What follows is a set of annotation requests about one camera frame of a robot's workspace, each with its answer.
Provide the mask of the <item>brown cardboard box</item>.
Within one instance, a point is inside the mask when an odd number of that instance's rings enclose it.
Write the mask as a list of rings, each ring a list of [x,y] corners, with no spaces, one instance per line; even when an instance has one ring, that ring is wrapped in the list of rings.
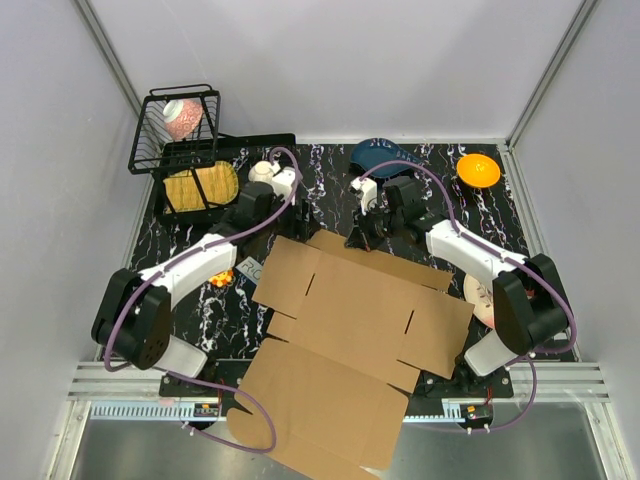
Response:
[[[228,427],[313,479],[389,468],[422,372],[453,374],[473,308],[451,276],[321,230],[278,237],[253,299],[273,310]]]

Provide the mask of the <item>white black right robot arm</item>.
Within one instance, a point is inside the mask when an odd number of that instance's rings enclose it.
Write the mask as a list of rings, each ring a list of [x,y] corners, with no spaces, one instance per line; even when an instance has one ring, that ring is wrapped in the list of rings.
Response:
[[[383,185],[387,205],[378,205],[377,183],[357,178],[350,184],[360,206],[345,245],[371,251],[386,238],[440,258],[483,285],[493,299],[493,330],[463,354],[454,384],[476,396],[495,370],[542,346],[570,324],[571,309],[554,262],[544,254],[527,258],[499,248],[457,221],[427,207],[417,182],[397,177]]]

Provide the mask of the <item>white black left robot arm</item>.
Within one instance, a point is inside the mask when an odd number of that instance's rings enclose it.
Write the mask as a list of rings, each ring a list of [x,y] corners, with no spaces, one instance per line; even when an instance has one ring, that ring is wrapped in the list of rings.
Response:
[[[122,268],[109,279],[91,329],[91,338],[140,370],[175,372],[196,396],[215,386],[207,354],[172,334],[173,310],[212,277],[232,270],[262,239],[281,235],[309,240],[320,225],[311,203],[294,194],[277,194],[264,182],[249,182],[239,199],[199,242],[171,259],[135,272]]]

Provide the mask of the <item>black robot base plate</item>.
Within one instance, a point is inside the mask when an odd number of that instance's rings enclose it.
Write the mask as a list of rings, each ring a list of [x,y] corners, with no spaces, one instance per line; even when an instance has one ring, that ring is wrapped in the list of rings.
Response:
[[[249,359],[221,358],[210,360],[198,379],[228,387],[238,388],[252,361]],[[159,395],[161,397],[205,397],[214,396],[217,389],[196,385],[171,375],[164,375],[160,380]],[[473,384],[465,389],[461,383],[445,380],[435,374],[421,371],[410,400],[422,399],[511,399],[514,389],[511,377],[505,369],[499,369],[487,380]]]

